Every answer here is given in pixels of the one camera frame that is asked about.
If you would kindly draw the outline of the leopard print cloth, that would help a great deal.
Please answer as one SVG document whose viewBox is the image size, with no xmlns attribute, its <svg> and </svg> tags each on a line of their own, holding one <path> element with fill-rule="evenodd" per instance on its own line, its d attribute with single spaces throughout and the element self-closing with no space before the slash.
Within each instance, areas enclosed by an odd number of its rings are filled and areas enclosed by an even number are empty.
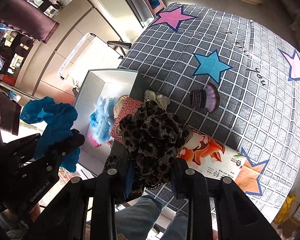
<svg viewBox="0 0 300 240">
<path fill-rule="evenodd" d="M 152 190 L 168 183 L 177 155 L 193 136 L 186 122 L 153 100 L 122 118 L 119 129 L 126 155 L 111 153 L 104 170 L 119 169 L 119 162 L 126 160 L 133 176 L 127 180 L 124 192 L 116 196 L 115 204 L 129 202 L 141 197 L 144 189 Z"/>
</svg>

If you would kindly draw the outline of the blue cloth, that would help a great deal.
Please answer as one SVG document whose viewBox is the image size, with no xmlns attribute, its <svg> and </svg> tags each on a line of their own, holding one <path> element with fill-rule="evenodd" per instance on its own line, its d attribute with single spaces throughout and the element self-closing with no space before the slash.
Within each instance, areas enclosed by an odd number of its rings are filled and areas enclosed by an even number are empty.
<svg viewBox="0 0 300 240">
<path fill-rule="evenodd" d="M 62 157 L 61 167 L 71 173 L 76 172 L 76 164 L 79 160 L 80 146 L 84 142 L 84 136 L 71 130 L 78 113 L 69 103 L 56 103 L 51 97 L 29 101 L 21 111 L 20 119 L 27 124 L 36 124 L 42 121 L 47 126 L 42 136 L 37 141 L 33 155 L 35 160 L 44 157 L 49 148 L 61 143 Z"/>
</svg>

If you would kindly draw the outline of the light blue fluffy plush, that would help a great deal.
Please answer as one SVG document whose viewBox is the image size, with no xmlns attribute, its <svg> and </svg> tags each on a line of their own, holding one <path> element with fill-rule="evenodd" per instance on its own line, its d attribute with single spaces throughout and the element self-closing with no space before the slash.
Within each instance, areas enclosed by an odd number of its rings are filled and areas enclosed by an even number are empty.
<svg viewBox="0 0 300 240">
<path fill-rule="evenodd" d="M 111 139 L 110 132 L 114 126 L 114 106 L 118 98 L 105 98 L 101 96 L 95 104 L 95 110 L 90 115 L 90 125 L 93 138 L 99 144 L 105 144 Z"/>
</svg>

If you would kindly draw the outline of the white orange squirrel snack bag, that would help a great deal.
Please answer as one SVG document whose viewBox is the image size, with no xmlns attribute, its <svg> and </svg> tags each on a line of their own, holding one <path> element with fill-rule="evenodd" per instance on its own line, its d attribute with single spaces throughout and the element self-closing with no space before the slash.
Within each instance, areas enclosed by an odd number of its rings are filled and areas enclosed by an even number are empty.
<svg viewBox="0 0 300 240">
<path fill-rule="evenodd" d="M 184 159 L 189 168 L 218 180 L 222 177 L 235 180 L 246 161 L 244 155 L 197 131 L 193 131 L 178 157 Z"/>
</svg>

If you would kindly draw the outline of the red patterned cardboard box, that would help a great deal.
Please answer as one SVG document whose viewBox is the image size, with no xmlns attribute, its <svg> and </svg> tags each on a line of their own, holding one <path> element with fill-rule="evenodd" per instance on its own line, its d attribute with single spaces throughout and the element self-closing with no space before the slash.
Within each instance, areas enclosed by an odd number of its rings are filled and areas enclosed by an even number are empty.
<svg viewBox="0 0 300 240">
<path fill-rule="evenodd" d="M 114 122 L 114 126 L 111 130 L 110 135 L 117 140 L 118 142 L 120 142 L 121 144 L 124 144 L 123 142 L 123 137 L 122 137 L 122 131 L 119 128 L 119 123 L 120 121 L 126 117 L 127 115 L 133 115 L 136 113 L 136 111 L 138 110 L 138 108 L 143 104 L 143 102 L 135 100 L 135 99 L 131 99 L 129 97 L 127 97 L 118 113 L 118 116 Z"/>
</svg>

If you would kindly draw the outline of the beige knitted pouch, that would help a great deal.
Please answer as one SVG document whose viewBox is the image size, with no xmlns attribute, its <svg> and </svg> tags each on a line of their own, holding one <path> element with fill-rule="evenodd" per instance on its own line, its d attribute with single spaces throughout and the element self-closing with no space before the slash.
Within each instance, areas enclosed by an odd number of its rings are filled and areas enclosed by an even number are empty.
<svg viewBox="0 0 300 240">
<path fill-rule="evenodd" d="M 114 119 L 119 116 L 119 113 L 125 104 L 126 98 L 128 98 L 128 95 L 122 95 L 119 97 L 117 104 L 114 106 Z"/>
</svg>

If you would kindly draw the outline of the yellow plastic bag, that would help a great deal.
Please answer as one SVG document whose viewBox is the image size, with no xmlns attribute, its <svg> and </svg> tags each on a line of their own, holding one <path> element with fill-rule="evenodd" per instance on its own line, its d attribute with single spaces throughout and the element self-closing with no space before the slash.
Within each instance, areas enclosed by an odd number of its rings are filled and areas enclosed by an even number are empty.
<svg viewBox="0 0 300 240">
<path fill-rule="evenodd" d="M 281 209 L 277 213 L 276 217 L 274 218 L 274 223 L 276 225 L 282 224 L 285 220 L 288 219 L 289 213 L 292 209 L 293 203 L 295 202 L 296 195 L 295 194 L 289 194 L 285 201 L 283 202 Z"/>
</svg>

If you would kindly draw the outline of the white open storage box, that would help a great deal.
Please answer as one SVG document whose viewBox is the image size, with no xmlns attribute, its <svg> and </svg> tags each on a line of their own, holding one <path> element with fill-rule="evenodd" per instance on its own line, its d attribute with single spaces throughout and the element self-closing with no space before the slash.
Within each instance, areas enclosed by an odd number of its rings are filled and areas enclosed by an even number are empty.
<svg viewBox="0 0 300 240">
<path fill-rule="evenodd" d="M 102 173 L 111 152 L 110 132 L 114 128 L 114 106 L 123 95 L 143 96 L 143 76 L 134 70 L 90 70 L 79 90 L 74 107 L 78 113 L 73 128 L 85 136 L 79 164 L 95 175 Z"/>
</svg>

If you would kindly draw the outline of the grey checked star tablecloth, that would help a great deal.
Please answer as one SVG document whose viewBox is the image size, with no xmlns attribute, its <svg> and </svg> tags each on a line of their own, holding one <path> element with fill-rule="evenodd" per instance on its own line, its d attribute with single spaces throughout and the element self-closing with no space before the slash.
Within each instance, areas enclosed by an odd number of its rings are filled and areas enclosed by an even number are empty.
<svg viewBox="0 0 300 240">
<path fill-rule="evenodd" d="M 256 172 L 248 197 L 273 220 L 300 168 L 300 53 L 246 18 L 178 3 L 167 10 L 191 19 L 172 29 L 157 17 L 120 68 L 140 72 L 170 112 L 245 154 Z M 208 83 L 220 96 L 213 113 L 190 102 Z"/>
</svg>

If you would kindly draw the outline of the pink plastic stool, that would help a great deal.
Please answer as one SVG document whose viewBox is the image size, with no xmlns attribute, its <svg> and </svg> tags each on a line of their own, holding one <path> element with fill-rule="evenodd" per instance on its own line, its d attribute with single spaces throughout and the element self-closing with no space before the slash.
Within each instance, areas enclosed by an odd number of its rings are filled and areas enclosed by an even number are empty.
<svg viewBox="0 0 300 240">
<path fill-rule="evenodd" d="M 154 17 L 157 17 L 165 8 L 166 5 L 162 0 L 144 0 L 147 7 Z"/>
</svg>

